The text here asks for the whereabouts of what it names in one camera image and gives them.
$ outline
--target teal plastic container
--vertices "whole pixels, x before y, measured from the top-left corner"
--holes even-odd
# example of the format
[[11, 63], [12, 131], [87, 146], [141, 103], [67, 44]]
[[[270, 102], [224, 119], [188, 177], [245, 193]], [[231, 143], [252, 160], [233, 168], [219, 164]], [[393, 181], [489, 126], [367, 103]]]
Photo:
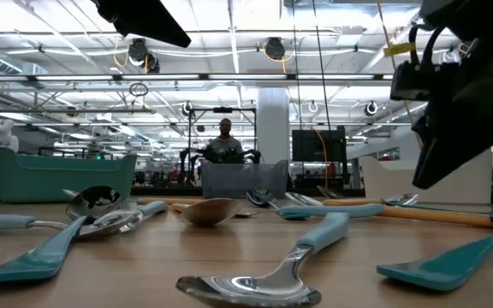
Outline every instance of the teal plastic container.
[[121, 160], [17, 155], [0, 148], [0, 200], [4, 203], [68, 202], [62, 191], [109, 186], [124, 198], [133, 185], [135, 155]]

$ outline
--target wooden handle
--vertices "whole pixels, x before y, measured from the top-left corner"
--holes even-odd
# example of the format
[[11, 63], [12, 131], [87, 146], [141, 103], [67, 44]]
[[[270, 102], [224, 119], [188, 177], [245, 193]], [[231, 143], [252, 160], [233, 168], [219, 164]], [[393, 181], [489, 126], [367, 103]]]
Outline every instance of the wooden handle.
[[440, 210], [418, 210], [386, 206], [379, 216], [417, 219], [430, 222], [459, 223], [474, 227], [493, 228], [492, 221], [487, 215], [454, 213]]
[[204, 201], [203, 199], [180, 199], [180, 198], [139, 198], [136, 201], [138, 205], [146, 205], [153, 201], [163, 201], [167, 204], [197, 204]]
[[177, 212], [182, 213], [185, 209], [187, 209], [190, 206], [191, 206], [191, 204], [171, 204], [171, 205], [169, 205], [169, 208], [171, 210], [175, 210]]
[[349, 205], [364, 205], [364, 204], [382, 204], [383, 200], [376, 198], [351, 198], [351, 199], [327, 199], [323, 201], [324, 205], [328, 206], [349, 206]]

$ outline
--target white pillar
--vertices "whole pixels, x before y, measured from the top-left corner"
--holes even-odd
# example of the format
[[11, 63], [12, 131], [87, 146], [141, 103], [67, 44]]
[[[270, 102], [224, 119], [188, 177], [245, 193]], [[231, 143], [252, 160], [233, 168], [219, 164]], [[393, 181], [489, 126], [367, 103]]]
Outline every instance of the white pillar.
[[264, 163], [290, 160], [287, 89], [259, 88], [257, 108], [258, 150]]

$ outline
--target plastic bin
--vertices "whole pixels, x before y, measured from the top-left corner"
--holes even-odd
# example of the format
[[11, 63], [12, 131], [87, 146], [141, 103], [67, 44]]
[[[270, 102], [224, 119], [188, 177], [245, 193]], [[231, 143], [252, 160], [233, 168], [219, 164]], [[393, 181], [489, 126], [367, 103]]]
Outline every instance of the plastic bin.
[[109, 186], [124, 198], [133, 185], [135, 155], [121, 160], [16, 155], [0, 148], [0, 200], [4, 203], [68, 202], [62, 192]]
[[263, 187], [284, 198], [288, 161], [276, 164], [203, 163], [201, 179], [204, 198], [245, 198], [247, 191]]

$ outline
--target wooden table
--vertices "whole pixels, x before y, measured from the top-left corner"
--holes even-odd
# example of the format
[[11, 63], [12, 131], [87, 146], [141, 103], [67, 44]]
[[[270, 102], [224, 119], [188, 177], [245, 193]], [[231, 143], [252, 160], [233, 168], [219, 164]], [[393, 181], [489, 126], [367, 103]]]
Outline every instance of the wooden table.
[[[66, 222], [63, 204], [5, 205], [0, 214]], [[172, 214], [134, 233], [76, 242], [60, 274], [41, 283], [0, 285], [0, 307], [206, 307], [175, 289], [184, 275], [262, 275], [272, 271], [320, 218], [287, 222], [272, 213], [199, 229]], [[493, 254], [452, 293], [428, 292], [385, 279], [377, 264], [428, 258], [481, 239], [490, 229], [384, 217], [353, 219], [349, 235], [312, 256], [302, 279], [323, 294], [318, 307], [493, 307]], [[55, 231], [0, 231], [0, 264], [40, 245]]]

